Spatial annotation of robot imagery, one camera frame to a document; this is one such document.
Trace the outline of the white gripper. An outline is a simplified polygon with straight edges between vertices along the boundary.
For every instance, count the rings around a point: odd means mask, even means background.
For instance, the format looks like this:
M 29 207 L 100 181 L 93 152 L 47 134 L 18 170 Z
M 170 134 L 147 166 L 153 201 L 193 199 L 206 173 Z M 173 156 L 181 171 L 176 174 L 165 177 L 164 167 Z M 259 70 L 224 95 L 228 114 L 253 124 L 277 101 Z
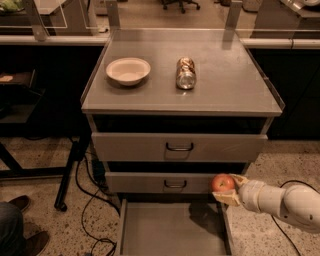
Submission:
M 270 186 L 262 181 L 249 181 L 243 175 L 231 174 L 231 177 L 238 189 L 238 194 L 235 189 L 213 192 L 218 202 L 234 207 L 238 207 L 241 202 L 245 209 L 256 213 L 281 215 L 287 212 L 283 203 L 285 194 L 283 188 Z

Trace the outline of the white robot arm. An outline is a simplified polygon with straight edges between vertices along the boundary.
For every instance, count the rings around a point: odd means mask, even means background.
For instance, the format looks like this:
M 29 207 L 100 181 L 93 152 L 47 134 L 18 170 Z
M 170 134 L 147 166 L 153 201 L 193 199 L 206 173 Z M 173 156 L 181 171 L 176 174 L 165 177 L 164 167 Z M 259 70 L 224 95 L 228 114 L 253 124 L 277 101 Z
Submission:
M 217 174 L 211 181 L 214 198 L 229 206 L 269 214 L 308 233 L 320 232 L 320 194 L 307 185 L 280 188 L 237 174 Z

